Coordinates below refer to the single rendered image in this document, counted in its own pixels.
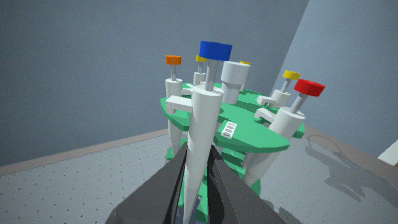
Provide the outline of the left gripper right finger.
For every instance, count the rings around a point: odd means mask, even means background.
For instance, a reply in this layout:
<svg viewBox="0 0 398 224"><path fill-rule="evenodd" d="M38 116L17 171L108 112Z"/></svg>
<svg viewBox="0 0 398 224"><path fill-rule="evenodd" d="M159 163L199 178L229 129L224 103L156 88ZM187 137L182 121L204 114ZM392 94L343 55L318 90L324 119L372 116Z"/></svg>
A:
<svg viewBox="0 0 398 224"><path fill-rule="evenodd" d="M214 145L207 162L207 207L208 224L286 224L225 163Z"/></svg>

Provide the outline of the grey perforated base plate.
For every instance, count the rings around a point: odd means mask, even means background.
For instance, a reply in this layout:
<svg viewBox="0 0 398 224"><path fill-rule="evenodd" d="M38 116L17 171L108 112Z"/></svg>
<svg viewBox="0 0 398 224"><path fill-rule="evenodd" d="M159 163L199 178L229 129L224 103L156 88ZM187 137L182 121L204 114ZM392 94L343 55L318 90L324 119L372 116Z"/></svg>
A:
<svg viewBox="0 0 398 224"><path fill-rule="evenodd" d="M286 224L398 224L398 187L306 137L261 178ZM170 160L168 134L0 175L0 224L104 224Z"/></svg>

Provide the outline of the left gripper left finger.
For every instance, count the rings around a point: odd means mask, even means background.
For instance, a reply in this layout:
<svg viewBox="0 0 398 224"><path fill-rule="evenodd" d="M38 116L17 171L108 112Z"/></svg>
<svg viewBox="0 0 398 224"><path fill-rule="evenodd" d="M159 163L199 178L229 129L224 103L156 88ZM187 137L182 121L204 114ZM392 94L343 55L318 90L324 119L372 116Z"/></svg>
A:
<svg viewBox="0 0 398 224"><path fill-rule="evenodd" d="M175 224L187 144L184 142L166 165L117 205L105 224Z"/></svg>

